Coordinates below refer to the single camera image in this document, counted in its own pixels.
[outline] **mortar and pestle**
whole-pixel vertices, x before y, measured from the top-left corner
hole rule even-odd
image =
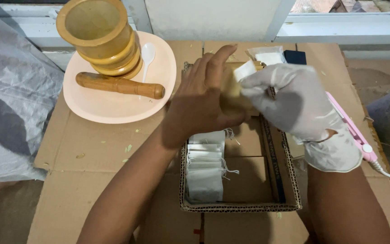
[[[119,0],[70,0],[56,20],[60,36],[100,74],[131,79],[143,61]]]

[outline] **cardboard box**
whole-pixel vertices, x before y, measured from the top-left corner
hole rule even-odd
[[[187,143],[181,148],[180,208],[189,212],[288,212],[302,208],[299,188],[294,173],[285,133],[270,125],[263,116],[253,116],[261,125],[260,144],[264,157],[225,158],[227,167],[239,170],[227,174],[230,180],[222,180],[222,202],[203,203],[191,201],[186,187]]]
[[[176,57],[177,88],[184,62],[193,63],[202,56],[203,42],[167,42]],[[228,42],[205,41],[204,50],[216,52],[225,44]],[[376,152],[381,164],[387,164],[386,158],[382,157],[381,147],[378,147],[378,138],[371,134],[370,124],[363,120],[365,113],[337,44],[239,42],[238,45],[233,56],[236,61],[249,60],[245,51],[251,47],[282,45],[284,49],[296,50],[297,47],[297,50],[305,51],[308,65],[318,70],[326,90],[353,117],[371,146],[379,149]],[[36,208],[28,244],[75,244],[97,197],[123,166],[123,160],[129,158],[145,141],[164,114],[165,111],[161,110],[148,119],[129,124],[99,124],[73,114],[61,94],[34,162],[36,167],[47,169],[49,173]],[[240,131],[236,139],[241,146],[235,140],[227,140],[225,157],[266,156],[260,144],[250,143],[260,141],[262,134],[259,124],[249,121],[233,130]],[[124,148],[129,144],[133,146],[132,150],[125,153]],[[81,153],[85,153],[84,158],[77,159],[76,156]],[[362,163],[362,168],[390,225],[390,180],[375,172],[366,162]],[[179,174],[178,156],[171,162],[154,194],[146,219],[135,235],[137,243],[199,244],[201,235],[198,233],[201,232],[202,241],[206,244],[306,242],[308,232],[296,211],[281,214],[182,211],[179,204]]]

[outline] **white glove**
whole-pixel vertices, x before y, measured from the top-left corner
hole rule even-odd
[[[362,153],[312,66],[275,64],[241,82],[241,93],[269,122],[304,143],[305,159],[312,167],[348,172],[360,165]],[[274,100],[265,92],[270,87],[278,89]],[[327,139],[326,129],[337,134]]]

